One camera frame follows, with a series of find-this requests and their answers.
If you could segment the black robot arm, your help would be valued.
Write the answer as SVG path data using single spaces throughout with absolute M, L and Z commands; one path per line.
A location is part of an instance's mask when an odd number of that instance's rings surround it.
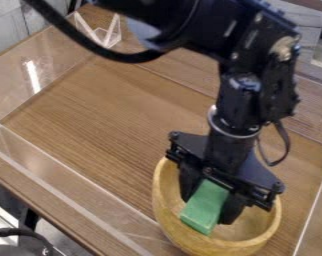
M 180 194 L 193 201 L 205 182 L 223 197 L 212 202 L 221 224 L 243 210 L 274 207 L 284 191 L 274 161 L 256 149 L 259 133 L 279 126 L 300 102 L 295 65 L 300 34 L 267 0 L 96 0 L 129 19 L 145 47 L 187 48 L 219 63 L 220 89 L 204 135 L 169 134 L 168 159 L 179 167 Z

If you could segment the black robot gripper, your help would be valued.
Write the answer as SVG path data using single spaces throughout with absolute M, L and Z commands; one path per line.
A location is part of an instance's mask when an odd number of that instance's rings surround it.
M 231 193 L 219 219 L 221 225 L 231 225 L 247 206 L 256 205 L 270 211 L 286 185 L 258 160 L 254 146 L 259 132 L 251 131 L 245 135 L 232 133 L 229 127 L 223 127 L 215 106 L 209 108 L 207 119 L 207 135 L 180 131 L 169 133 L 171 146 L 165 157 L 179 167 L 184 202 L 204 179 Z

